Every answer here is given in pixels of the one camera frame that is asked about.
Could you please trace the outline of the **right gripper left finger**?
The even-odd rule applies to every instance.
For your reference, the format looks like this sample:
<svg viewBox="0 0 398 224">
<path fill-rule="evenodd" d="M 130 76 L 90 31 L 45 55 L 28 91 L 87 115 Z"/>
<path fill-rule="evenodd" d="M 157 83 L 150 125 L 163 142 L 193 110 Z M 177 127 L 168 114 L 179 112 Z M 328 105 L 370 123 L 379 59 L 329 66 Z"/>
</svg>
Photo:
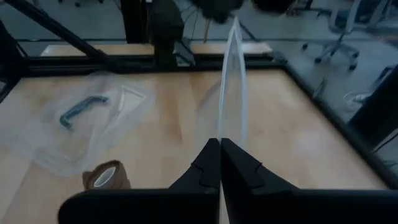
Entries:
<svg viewBox="0 0 398 224">
<path fill-rule="evenodd" d="M 190 167 L 170 187 L 173 190 L 220 189 L 220 143 L 209 139 Z"/>
</svg>

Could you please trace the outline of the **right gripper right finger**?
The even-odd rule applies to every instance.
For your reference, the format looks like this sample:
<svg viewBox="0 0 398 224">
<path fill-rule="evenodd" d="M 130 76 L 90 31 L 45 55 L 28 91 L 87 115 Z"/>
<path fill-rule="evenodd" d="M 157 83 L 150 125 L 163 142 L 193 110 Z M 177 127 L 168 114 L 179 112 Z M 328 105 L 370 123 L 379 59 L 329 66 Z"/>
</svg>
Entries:
<svg viewBox="0 0 398 224">
<path fill-rule="evenodd" d="M 296 190 L 298 187 L 273 173 L 262 165 L 260 161 L 240 148 L 230 139 L 222 139 L 224 152 L 223 167 L 233 180 L 242 180 L 243 184 L 252 192 L 280 192 Z"/>
</svg>

